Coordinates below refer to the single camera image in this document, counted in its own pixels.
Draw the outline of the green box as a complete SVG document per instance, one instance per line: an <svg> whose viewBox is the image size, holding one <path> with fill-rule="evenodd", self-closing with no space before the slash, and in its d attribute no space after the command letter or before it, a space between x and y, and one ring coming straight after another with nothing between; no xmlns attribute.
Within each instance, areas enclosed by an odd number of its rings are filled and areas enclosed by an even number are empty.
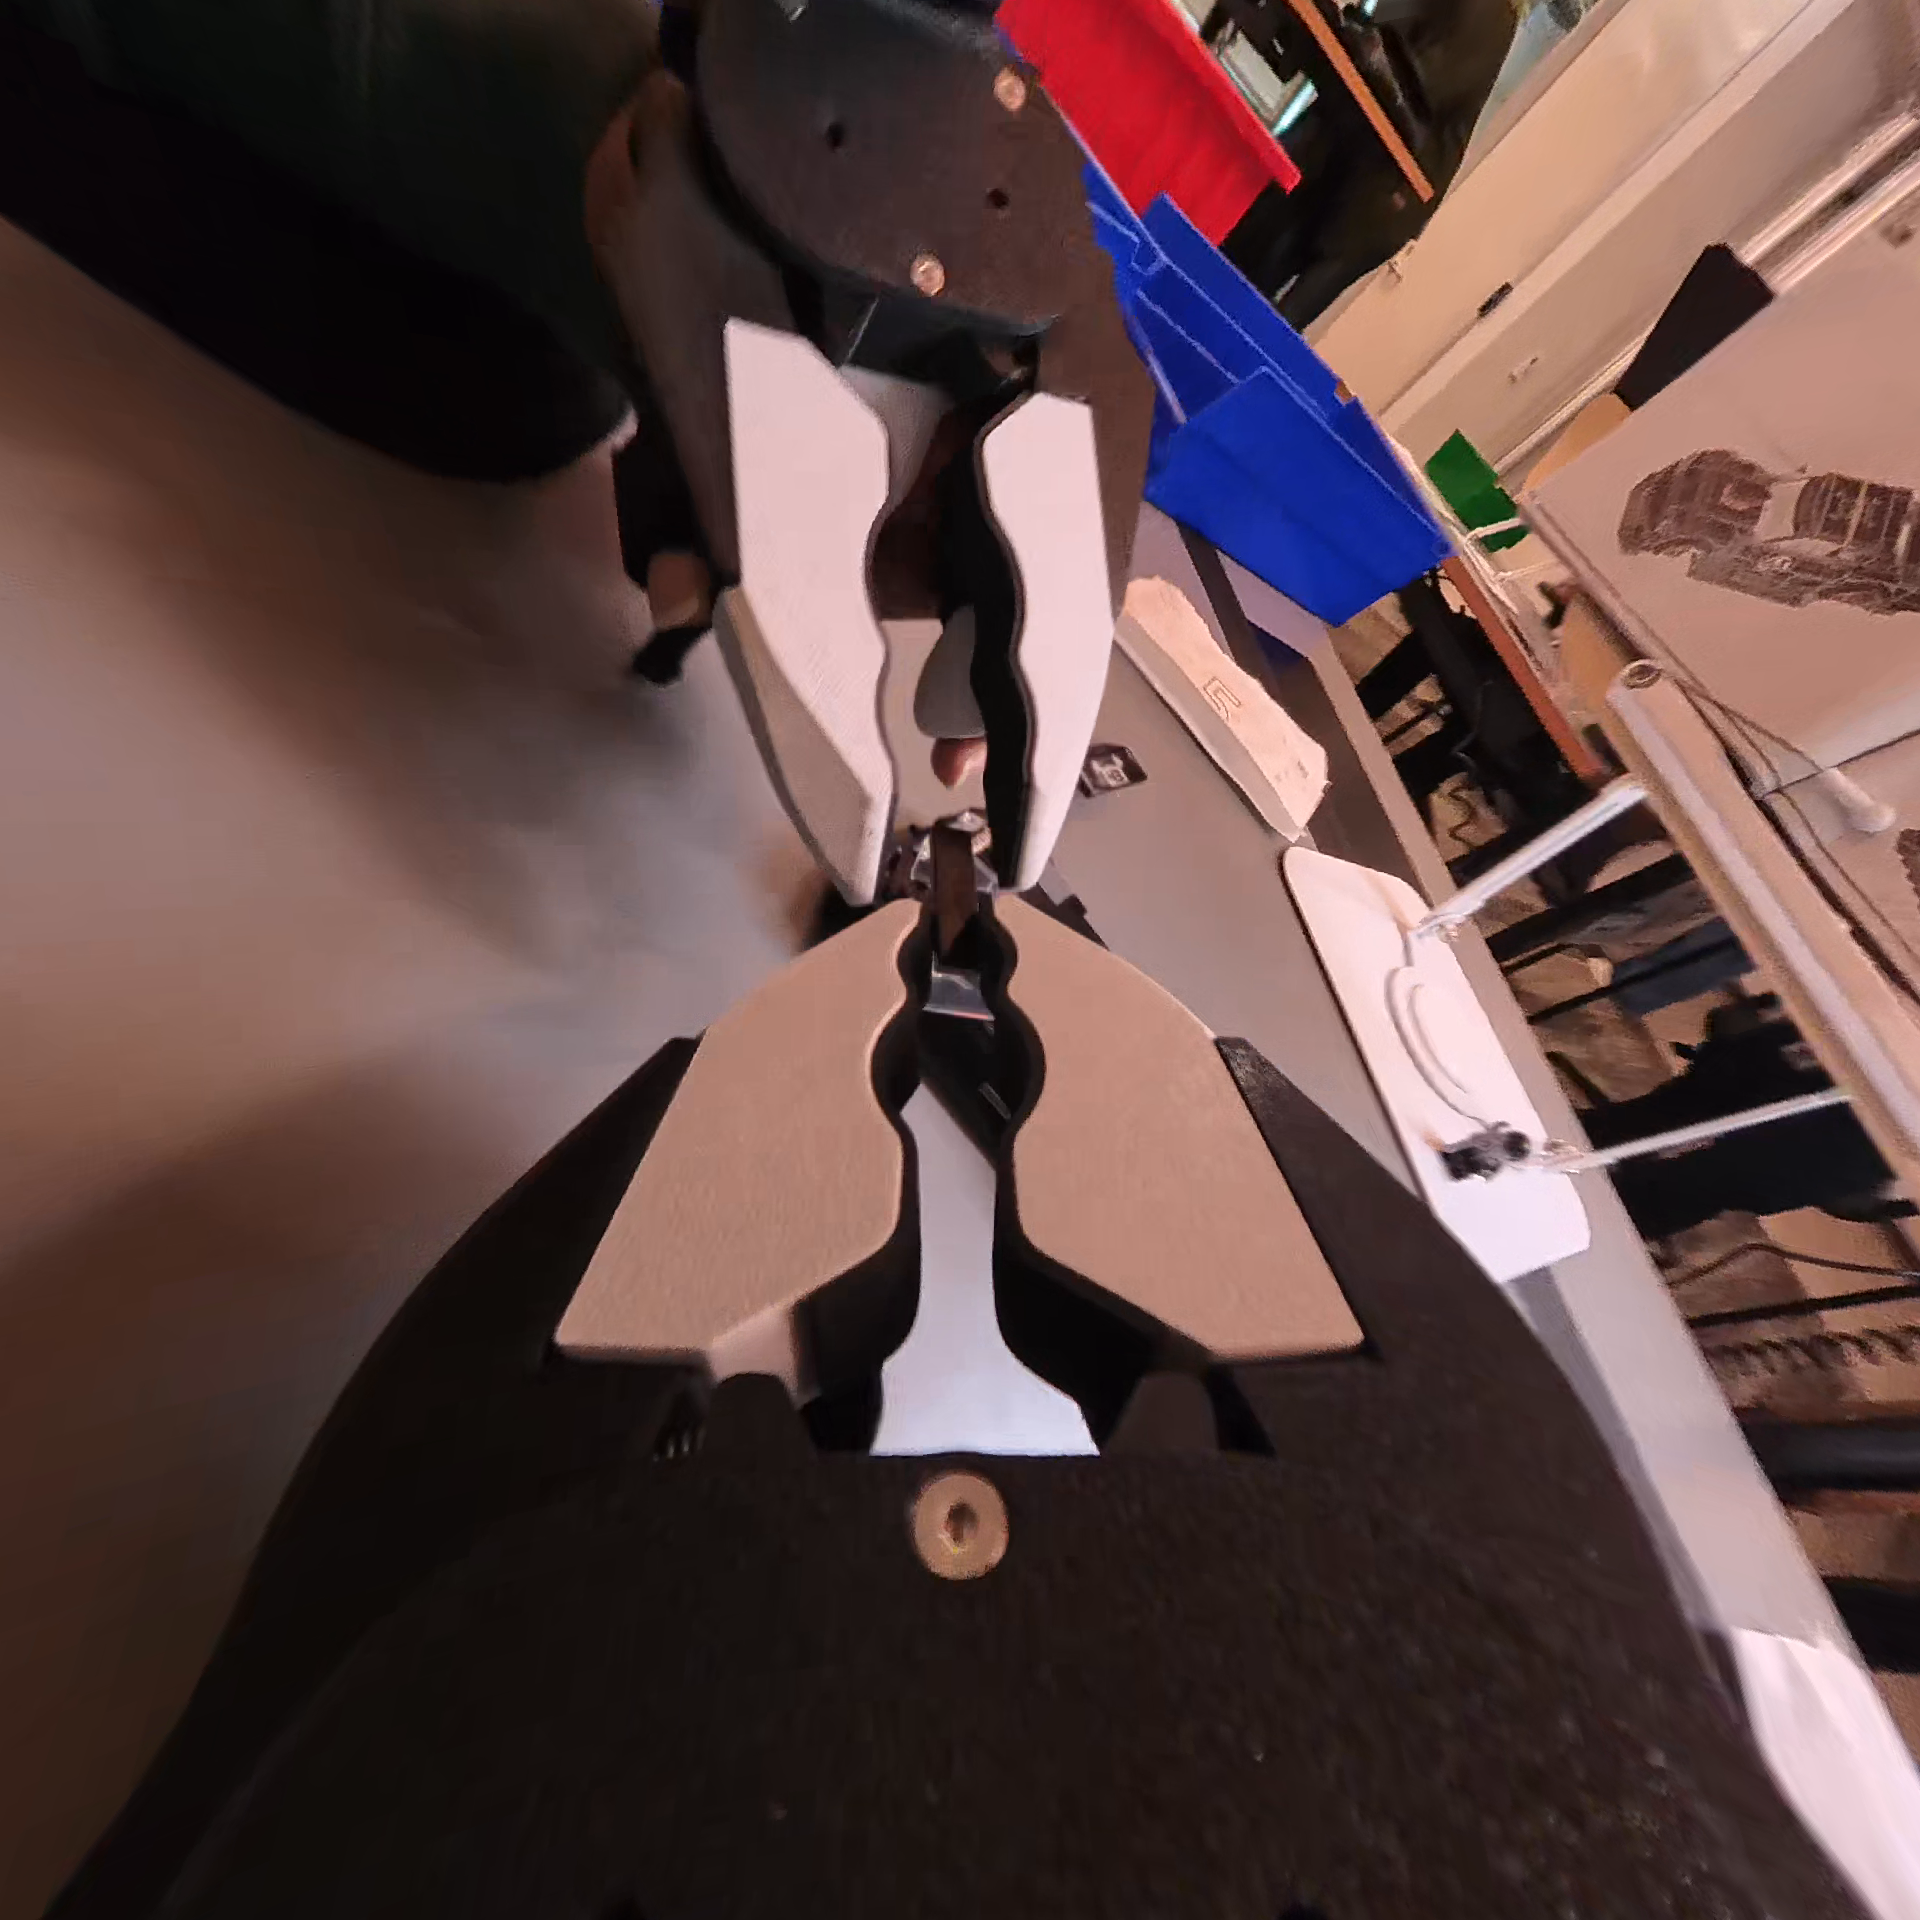
<svg viewBox="0 0 1920 1920"><path fill-rule="evenodd" d="M1503 486L1498 468L1472 439L1455 429L1424 461L1424 477L1448 502L1458 525L1488 553L1519 547L1530 528L1515 499Z"/></svg>

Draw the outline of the lego instruction booklet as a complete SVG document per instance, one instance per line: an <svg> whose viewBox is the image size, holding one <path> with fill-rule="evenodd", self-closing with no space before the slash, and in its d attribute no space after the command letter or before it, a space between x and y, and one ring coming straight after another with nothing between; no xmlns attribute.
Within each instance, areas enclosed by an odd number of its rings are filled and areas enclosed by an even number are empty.
<svg viewBox="0 0 1920 1920"><path fill-rule="evenodd" d="M1528 513L1915 982L1915 237L1777 295Z"/></svg>

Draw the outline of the person's left forearm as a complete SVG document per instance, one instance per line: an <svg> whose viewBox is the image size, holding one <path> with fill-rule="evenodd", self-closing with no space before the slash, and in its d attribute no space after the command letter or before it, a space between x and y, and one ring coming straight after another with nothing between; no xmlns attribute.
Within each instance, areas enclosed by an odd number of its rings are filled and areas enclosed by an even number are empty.
<svg viewBox="0 0 1920 1920"><path fill-rule="evenodd" d="M4 28L472 263L586 240L588 160L659 55L641 1L63 1Z"/></svg>

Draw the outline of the clear lego windshield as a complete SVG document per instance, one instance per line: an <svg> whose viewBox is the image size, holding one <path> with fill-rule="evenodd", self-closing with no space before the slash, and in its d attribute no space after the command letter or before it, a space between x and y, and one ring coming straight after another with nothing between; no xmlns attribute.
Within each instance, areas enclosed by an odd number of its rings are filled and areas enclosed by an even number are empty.
<svg viewBox="0 0 1920 1920"><path fill-rule="evenodd" d="M980 987L980 904L996 893L986 813L966 806L928 824L903 827L896 852L896 892L923 908L928 984L923 1013L986 1031L994 1013Z"/></svg>

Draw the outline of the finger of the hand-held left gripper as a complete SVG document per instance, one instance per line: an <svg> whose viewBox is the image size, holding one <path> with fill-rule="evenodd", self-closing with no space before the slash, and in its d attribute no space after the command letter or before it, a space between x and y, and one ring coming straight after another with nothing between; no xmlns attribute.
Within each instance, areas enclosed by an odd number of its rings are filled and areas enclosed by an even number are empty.
<svg viewBox="0 0 1920 1920"><path fill-rule="evenodd" d="M1002 888L1042 878L1078 793L1113 654L1090 409L1033 393L977 439L960 484L970 683Z"/></svg>
<svg viewBox="0 0 1920 1920"><path fill-rule="evenodd" d="M835 892L871 904L900 801L873 550L921 470L921 390L780 326L726 326L736 582L715 605L766 775Z"/></svg>

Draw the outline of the person's left hand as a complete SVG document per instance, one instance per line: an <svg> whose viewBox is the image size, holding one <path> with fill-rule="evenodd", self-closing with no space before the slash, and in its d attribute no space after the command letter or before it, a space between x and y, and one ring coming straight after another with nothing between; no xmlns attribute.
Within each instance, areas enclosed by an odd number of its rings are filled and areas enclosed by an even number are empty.
<svg viewBox="0 0 1920 1920"><path fill-rule="evenodd" d="M635 369L664 411L699 364L699 198L683 83L656 67L615 112L586 176L586 232Z"/></svg>

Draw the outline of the printed white paper bag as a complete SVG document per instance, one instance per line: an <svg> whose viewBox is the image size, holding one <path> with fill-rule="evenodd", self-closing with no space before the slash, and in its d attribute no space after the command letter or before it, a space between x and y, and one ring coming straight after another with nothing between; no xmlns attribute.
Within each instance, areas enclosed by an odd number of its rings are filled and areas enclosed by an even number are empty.
<svg viewBox="0 0 1920 1920"><path fill-rule="evenodd" d="M1329 793L1326 749L1223 648L1183 587L1128 582L1115 643L1255 816L1296 846Z"/></svg>

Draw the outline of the white book stand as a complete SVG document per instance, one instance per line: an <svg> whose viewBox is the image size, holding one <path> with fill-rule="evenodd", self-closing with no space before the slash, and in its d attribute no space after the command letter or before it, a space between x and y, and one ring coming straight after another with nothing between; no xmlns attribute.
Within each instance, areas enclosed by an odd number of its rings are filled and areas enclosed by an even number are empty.
<svg viewBox="0 0 1920 1920"><path fill-rule="evenodd" d="M1456 944L1503 892L1640 805L1656 811L1831 1077L1830 1091L1671 1129L1646 1150L1686 1150L1850 1105L1915 1191L1915 975L1902 975L1870 948L1862 910L1831 896L1746 772L1761 766L1763 748L1777 749L1790 775L1814 780L1816 808L1855 836L1891 833L1894 808L1650 660L1615 676L1602 725L1623 777L1441 903L1395 875L1308 846L1287 847L1281 860L1418 1192L1498 1283L1585 1252L1591 1225L1577 1179L1634 1158L1642 1147L1577 1144L1566 1123L1544 1116L1522 1083L1521 1046L1498 1029ZM1538 1160L1488 1183L1455 1183L1435 1147L1503 1120L1544 1144Z"/></svg>

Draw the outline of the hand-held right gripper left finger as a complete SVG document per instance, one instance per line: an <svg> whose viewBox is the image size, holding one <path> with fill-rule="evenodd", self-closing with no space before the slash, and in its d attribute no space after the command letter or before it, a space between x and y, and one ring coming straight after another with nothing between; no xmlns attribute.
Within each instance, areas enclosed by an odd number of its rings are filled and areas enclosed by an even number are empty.
<svg viewBox="0 0 1920 1920"><path fill-rule="evenodd" d="M555 1329L574 1359L879 1376L919 1308L912 903L763 980L699 1036Z"/></svg>

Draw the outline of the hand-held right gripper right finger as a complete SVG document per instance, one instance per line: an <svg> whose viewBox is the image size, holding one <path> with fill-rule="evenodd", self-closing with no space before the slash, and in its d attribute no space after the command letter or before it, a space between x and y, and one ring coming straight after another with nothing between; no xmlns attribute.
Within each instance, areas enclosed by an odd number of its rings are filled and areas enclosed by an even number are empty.
<svg viewBox="0 0 1920 1920"><path fill-rule="evenodd" d="M1003 1006L1040 1080L1012 1132L1019 1241L1209 1359L1352 1352L1361 1320L1199 1015L1113 950L999 901Z"/></svg>

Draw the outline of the red plastic bin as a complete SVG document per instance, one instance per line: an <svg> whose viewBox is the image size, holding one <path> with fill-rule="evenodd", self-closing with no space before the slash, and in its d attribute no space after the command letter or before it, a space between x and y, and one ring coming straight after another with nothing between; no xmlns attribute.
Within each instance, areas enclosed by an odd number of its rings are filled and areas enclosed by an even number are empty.
<svg viewBox="0 0 1920 1920"><path fill-rule="evenodd" d="M1212 245L1304 174L1170 1L1002 1L994 22L1126 206L1175 206Z"/></svg>

